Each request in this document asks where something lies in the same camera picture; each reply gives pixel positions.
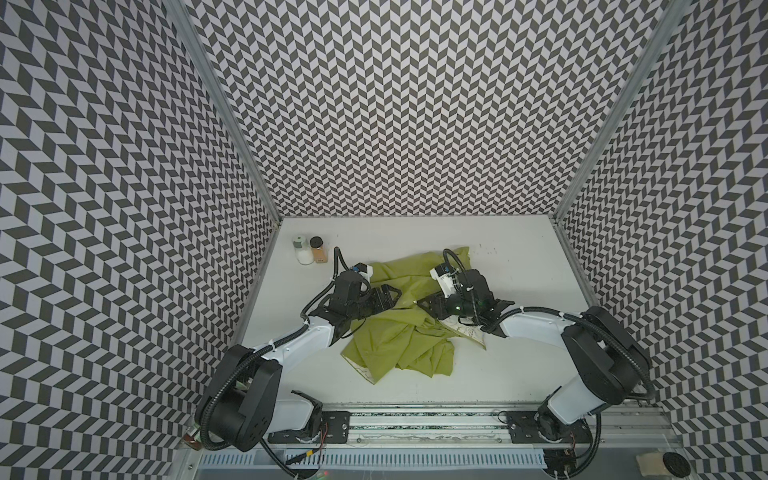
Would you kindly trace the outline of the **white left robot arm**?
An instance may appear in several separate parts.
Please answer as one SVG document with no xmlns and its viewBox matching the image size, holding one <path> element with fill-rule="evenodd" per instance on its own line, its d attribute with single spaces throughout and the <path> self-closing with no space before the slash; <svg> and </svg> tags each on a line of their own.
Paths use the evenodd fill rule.
<svg viewBox="0 0 768 480">
<path fill-rule="evenodd" d="M 194 415 L 202 447 L 248 451 L 269 436 L 311 442 L 322 430 L 323 404 L 298 390 L 281 390 L 283 374 L 351 335 L 352 323 L 394 308 L 402 290 L 372 282 L 374 268 L 345 262 L 334 249 L 331 280 L 300 311 L 301 326 L 259 347 L 230 347 Z"/>
</svg>

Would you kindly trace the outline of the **green and cream printed jacket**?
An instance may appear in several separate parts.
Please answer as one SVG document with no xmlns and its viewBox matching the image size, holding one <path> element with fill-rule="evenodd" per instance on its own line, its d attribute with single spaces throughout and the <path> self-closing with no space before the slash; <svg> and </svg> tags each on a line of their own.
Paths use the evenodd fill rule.
<svg viewBox="0 0 768 480">
<path fill-rule="evenodd" d="M 479 328 L 464 326 L 456 317 L 439 321 L 417 305 L 431 294 L 442 293 L 430 271 L 443 262 L 443 255 L 432 251 L 373 264 L 371 284 L 392 286 L 402 296 L 394 308 L 354 322 L 351 340 L 342 351 L 342 357 L 369 383 L 379 382 L 395 368 L 428 377 L 451 375 L 454 337 L 486 347 Z"/>
</svg>

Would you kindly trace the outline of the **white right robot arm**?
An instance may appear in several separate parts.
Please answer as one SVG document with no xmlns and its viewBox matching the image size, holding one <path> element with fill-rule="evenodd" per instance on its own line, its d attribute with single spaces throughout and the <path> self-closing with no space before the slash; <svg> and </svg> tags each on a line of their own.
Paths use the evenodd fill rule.
<svg viewBox="0 0 768 480">
<path fill-rule="evenodd" d="M 653 401 L 656 389 L 648 352 L 606 309 L 579 314 L 550 307 L 518 306 L 494 297 L 476 269 L 441 264 L 430 271 L 440 291 L 417 301 L 430 316 L 457 320 L 472 332 L 522 338 L 566 351 L 576 375 L 539 406 L 533 421 L 539 436 L 556 442 L 571 425 L 626 400 Z"/>
</svg>

